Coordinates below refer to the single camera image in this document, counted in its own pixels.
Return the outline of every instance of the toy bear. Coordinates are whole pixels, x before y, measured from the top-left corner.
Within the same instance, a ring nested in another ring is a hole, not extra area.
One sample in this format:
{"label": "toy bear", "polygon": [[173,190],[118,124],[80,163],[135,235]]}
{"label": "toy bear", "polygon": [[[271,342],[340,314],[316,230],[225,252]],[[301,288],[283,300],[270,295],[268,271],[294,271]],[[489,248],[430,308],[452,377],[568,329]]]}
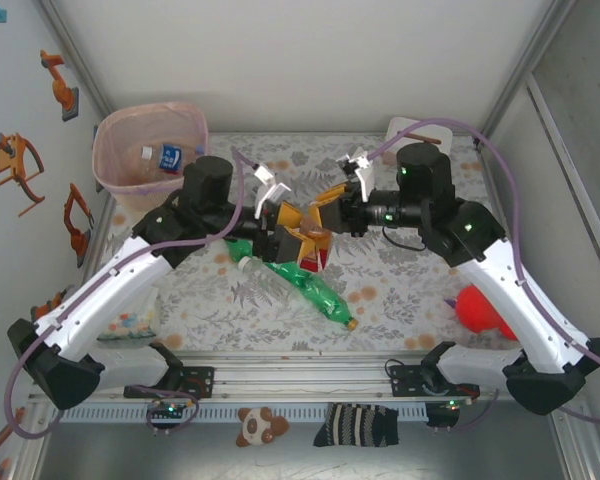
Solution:
{"label": "toy bear", "polygon": [[241,408],[238,410],[238,417],[242,422],[242,432],[236,439],[239,447],[271,443],[274,437],[289,430],[287,420],[284,417],[274,417],[268,407]]}

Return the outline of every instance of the bottle cap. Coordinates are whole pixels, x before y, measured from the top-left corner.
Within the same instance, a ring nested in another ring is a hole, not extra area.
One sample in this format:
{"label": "bottle cap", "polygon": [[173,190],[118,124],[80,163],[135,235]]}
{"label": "bottle cap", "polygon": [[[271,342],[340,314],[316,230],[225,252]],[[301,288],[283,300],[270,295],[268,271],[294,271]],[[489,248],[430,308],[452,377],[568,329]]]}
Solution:
{"label": "bottle cap", "polygon": [[240,259],[240,261],[238,262],[238,268],[240,269],[240,271],[244,270],[244,266],[249,263],[249,260],[251,260],[251,257],[242,257]]}
{"label": "bottle cap", "polygon": [[349,323],[347,323],[347,329],[352,332],[358,326],[358,321],[355,318],[349,319]]}
{"label": "bottle cap", "polygon": [[152,156],[153,156],[153,148],[151,148],[151,147],[142,147],[142,153],[140,154],[140,157],[143,160],[151,160]]}

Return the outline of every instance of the red ball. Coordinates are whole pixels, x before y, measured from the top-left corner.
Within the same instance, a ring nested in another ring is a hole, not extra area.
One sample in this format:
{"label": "red ball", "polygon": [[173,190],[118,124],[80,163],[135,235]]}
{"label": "red ball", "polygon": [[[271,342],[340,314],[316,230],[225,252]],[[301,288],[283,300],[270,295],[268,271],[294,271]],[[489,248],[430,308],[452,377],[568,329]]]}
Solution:
{"label": "red ball", "polygon": [[506,338],[515,340],[515,335],[503,318],[474,285],[464,288],[458,294],[456,301],[456,315],[468,330],[480,333],[484,330],[500,328]]}

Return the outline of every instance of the bottle label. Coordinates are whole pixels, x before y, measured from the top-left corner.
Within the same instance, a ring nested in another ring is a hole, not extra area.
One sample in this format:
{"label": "bottle label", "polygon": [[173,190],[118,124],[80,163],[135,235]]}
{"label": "bottle label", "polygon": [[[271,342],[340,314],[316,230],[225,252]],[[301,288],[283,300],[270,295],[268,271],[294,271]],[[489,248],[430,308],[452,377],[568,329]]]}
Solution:
{"label": "bottle label", "polygon": [[162,157],[160,158],[160,168],[166,172],[176,173],[180,170],[182,162],[182,149],[175,145],[165,143],[162,145]]}

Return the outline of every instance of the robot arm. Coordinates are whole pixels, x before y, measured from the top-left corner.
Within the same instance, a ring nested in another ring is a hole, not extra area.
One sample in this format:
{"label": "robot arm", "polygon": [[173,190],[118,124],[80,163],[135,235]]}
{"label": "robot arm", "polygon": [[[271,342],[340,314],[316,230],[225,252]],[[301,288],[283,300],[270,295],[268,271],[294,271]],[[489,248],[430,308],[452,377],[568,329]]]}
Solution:
{"label": "robot arm", "polygon": [[[518,284],[513,250],[504,229],[481,204],[455,196],[449,158],[435,146],[416,143],[397,155],[398,191],[373,189],[366,152],[345,157],[350,179],[319,197],[310,215],[336,233],[363,236],[369,226],[417,228],[426,247],[475,284],[504,318],[522,348],[468,349],[442,342],[423,360],[423,380],[435,391],[472,383],[508,389],[528,410],[547,414],[569,401],[598,365],[566,343]],[[574,340],[600,356],[600,338],[588,339],[549,300],[527,273],[544,308]]]}
{"label": "robot arm", "polygon": [[[94,349],[94,344],[122,308],[202,245],[139,252],[162,242],[201,239],[225,228],[235,210],[227,200],[232,173],[232,165],[217,157],[201,157],[187,166],[183,188],[149,212],[114,258],[82,288],[36,323],[20,319],[9,328],[19,357],[51,332],[26,360],[25,368],[56,407],[72,408],[102,388],[178,389],[182,363],[164,346],[118,351]],[[264,176],[267,192],[281,188],[271,175],[265,172]],[[285,202],[274,203],[279,191],[266,196],[258,201],[257,217],[254,207],[242,208],[226,238],[252,240],[254,254],[269,262],[297,261],[299,252],[311,243],[292,230],[302,214]],[[120,264],[132,256],[133,260]]]}

